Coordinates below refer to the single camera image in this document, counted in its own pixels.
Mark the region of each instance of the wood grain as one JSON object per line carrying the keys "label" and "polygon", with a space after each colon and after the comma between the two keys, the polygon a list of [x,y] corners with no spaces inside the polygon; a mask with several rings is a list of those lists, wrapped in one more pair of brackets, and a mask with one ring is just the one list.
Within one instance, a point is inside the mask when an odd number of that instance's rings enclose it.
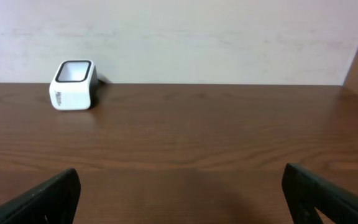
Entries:
{"label": "wood grain", "polygon": [[75,223],[291,223],[297,162],[358,194],[358,96],[340,86],[107,85],[56,111],[0,84],[0,204],[68,167]]}

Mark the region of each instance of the black plastic piece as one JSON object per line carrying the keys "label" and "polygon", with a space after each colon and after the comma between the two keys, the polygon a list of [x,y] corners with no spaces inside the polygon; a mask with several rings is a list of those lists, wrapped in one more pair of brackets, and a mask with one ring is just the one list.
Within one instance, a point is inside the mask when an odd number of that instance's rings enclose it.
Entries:
{"label": "black plastic piece", "polygon": [[358,196],[295,164],[287,164],[282,187],[294,224],[323,224],[316,208],[334,223],[358,224]]}
{"label": "black plastic piece", "polygon": [[72,224],[81,185],[68,169],[0,206],[0,224]]}

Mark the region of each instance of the small white device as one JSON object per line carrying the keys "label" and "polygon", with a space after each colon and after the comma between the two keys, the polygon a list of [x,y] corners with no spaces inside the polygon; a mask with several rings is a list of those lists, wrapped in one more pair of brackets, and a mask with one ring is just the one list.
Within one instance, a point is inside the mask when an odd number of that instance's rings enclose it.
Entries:
{"label": "small white device", "polygon": [[57,110],[86,110],[94,103],[98,83],[91,60],[65,61],[50,83],[50,101]]}

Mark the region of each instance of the white box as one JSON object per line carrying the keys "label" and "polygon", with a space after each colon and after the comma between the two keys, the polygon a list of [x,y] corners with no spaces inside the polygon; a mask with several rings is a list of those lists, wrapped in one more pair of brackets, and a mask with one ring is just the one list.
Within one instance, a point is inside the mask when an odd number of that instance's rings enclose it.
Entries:
{"label": "white box", "polygon": [[98,75],[91,60],[67,60],[60,64],[49,86],[57,110],[86,110],[96,97]]}

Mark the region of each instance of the wooden table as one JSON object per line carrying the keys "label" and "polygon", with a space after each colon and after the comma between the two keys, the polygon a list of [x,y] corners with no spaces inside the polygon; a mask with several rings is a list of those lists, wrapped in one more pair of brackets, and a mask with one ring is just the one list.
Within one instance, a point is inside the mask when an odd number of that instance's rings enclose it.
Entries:
{"label": "wooden table", "polygon": [[291,223],[297,162],[358,194],[358,96],[340,86],[106,85],[88,111],[0,84],[0,204],[74,167],[75,223]]}

